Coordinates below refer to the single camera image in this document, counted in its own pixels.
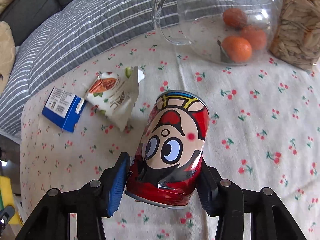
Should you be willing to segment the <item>yellow green sponge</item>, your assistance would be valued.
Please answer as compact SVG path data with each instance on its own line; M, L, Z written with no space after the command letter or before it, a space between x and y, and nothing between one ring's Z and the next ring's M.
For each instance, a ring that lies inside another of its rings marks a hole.
M3 210L7 206L13 207L15 211L15 214L9 221L9 224L22 225L18 209L15 206L14 202L14 195L11 188L11 180L10 178L1 176L1 210Z

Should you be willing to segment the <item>red cartoon face can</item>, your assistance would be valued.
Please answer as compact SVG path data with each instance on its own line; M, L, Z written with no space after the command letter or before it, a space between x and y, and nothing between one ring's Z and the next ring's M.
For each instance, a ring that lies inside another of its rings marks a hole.
M162 93L130 166L125 194L154 206L185 208L200 174L208 126L209 111L198 96Z

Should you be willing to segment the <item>cherry print tablecloth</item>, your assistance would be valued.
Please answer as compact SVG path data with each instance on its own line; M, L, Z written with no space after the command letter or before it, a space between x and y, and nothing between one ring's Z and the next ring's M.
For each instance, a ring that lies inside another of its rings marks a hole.
M54 87L83 96L100 73L126 67L138 67L145 79L123 132L92 105L73 133L42 115ZM198 95L209 108L207 164L242 188L274 189L306 238L319 239L319 67L301 70L268 54L247 66L216 66L155 34L77 66L28 100L21 131L22 218L50 188L79 189L121 152L134 155L156 98L173 89Z

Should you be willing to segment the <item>small blue white box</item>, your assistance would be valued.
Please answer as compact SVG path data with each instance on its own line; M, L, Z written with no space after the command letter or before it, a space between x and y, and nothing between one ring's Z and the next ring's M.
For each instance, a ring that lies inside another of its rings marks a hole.
M53 87L42 115L64 131L73 133L86 100L61 88Z

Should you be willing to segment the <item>torn white snack wrapper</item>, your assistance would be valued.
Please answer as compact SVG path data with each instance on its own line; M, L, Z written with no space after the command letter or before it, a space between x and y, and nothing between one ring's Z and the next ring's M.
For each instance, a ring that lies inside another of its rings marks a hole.
M123 131L138 99L139 83L144 77L138 67L103 72L86 92L85 100Z

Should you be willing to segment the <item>front orange tangerine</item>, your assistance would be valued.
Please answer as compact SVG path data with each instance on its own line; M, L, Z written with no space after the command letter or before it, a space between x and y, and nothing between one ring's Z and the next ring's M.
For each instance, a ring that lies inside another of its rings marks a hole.
M247 62L252 56L251 44L240 36L226 37L221 46L228 57L235 63Z

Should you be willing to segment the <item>orange tangerine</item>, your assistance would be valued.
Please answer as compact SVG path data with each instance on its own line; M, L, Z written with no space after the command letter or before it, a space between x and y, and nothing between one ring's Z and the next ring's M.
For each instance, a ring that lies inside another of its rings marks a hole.
M225 25L235 29L243 28L247 24L246 13L239 8L229 8L222 15Z
M257 25L247 25L241 30L241 36L245 38L253 50L265 49L267 45L267 35Z
M251 44L240 36L226 37L221 46L228 57L235 63L247 62L252 56Z

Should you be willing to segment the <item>right orange tangerine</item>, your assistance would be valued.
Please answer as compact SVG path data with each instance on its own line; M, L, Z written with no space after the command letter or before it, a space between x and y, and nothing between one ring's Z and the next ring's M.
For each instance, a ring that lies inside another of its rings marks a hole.
M267 35L257 25L247 25L241 30L241 36L245 38L253 50L265 49L267 45Z

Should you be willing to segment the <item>plastic jar of seeds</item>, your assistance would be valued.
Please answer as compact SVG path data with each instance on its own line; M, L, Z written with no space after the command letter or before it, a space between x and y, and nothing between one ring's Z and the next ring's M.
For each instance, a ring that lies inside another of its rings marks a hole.
M278 26L270 52L303 70L319 61L319 0L275 0Z

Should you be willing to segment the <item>clear glass jar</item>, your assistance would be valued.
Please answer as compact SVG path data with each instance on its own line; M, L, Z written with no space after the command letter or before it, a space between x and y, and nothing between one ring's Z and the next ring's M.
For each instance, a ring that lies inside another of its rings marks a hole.
M152 9L154 28L162 32L161 18L166 0L155 0ZM277 25L277 10L272 0L177 0L178 25L181 37L163 37L176 46L190 46L203 58L228 66L241 66L260 60L271 44ZM228 36L241 36L241 30L225 25L222 15L229 8L239 8L247 15L247 25L257 25L267 35L265 49L253 50L247 62L235 63L221 43Z

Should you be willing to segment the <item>back orange tangerine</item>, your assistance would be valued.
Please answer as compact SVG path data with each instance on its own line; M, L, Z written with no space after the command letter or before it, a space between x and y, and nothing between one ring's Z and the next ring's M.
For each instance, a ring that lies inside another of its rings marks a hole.
M229 8L222 15L225 25L235 29L243 28L247 24L246 13L239 8Z

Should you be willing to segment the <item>grey striped quilt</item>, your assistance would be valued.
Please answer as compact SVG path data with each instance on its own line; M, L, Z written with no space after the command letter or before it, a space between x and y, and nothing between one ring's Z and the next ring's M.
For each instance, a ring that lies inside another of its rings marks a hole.
M153 29L155 0L73 0L18 47L1 95L1 133L18 140L28 99L94 56Z

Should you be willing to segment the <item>dark grey sofa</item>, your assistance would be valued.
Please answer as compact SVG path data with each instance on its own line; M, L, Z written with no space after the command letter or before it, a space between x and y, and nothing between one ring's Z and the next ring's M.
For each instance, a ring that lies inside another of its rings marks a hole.
M60 12L73 0L13 0L1 13L1 21L11 27L16 46L46 19Z

